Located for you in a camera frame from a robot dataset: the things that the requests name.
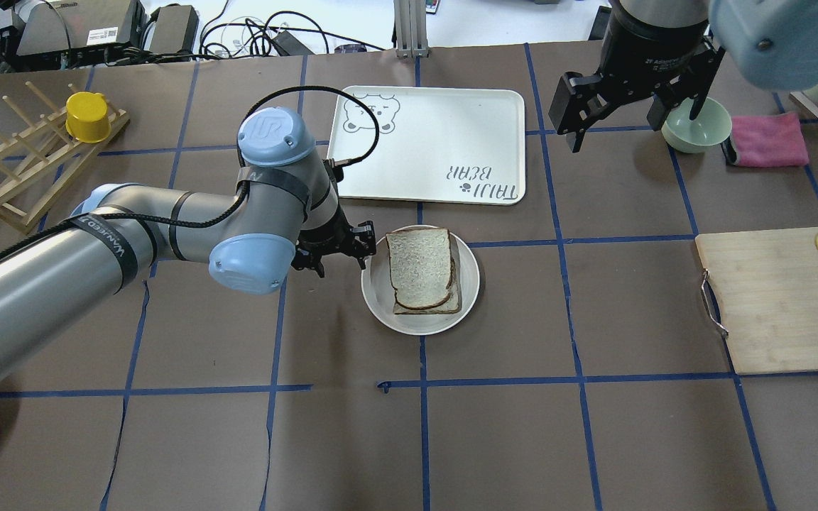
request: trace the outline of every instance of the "sticker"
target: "sticker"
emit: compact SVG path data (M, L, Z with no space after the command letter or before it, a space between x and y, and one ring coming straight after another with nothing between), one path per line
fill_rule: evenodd
M91 30L87 34L87 45L107 45L107 43L114 43L119 36L119 27L113 26L110 28L98 28Z

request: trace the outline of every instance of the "pink towel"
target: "pink towel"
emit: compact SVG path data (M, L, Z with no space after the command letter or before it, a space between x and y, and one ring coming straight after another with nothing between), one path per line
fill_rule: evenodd
M809 155L796 112L781 116L731 117L734 128L723 142L725 158L739 166L803 166Z

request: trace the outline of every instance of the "metal handle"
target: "metal handle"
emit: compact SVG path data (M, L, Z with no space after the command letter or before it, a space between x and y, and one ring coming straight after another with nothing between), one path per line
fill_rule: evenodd
M711 301L714 300L711 297L711 284L709 284L709 271L705 268L702 268L702 283L699 285L699 294L702 297L702 306L705 307L705 313L709 315L709 319L711 322L715 323L715 326L718 327L718 331L721 332L721 337L723 339L728 338L728 329L724 327L717 319L715 319L715 314L711 313Z

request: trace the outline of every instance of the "bear drawing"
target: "bear drawing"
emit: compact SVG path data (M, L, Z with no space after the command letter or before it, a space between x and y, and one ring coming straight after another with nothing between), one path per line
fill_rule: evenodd
M381 96L380 94L365 94L356 98L367 104L368 108L377 116L377 124L381 127L381 133L390 133L396 127L393 117L400 111L400 102L393 96ZM368 117L366 111L361 109L354 101L346 101L344 109L347 111L347 120L343 123L343 129L348 133L355 133L360 129L374 129L374 122Z

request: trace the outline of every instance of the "wooden cutting board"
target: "wooden cutting board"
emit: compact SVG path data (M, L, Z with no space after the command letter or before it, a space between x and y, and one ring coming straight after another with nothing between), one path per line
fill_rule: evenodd
M738 374L818 370L818 227L696 236Z

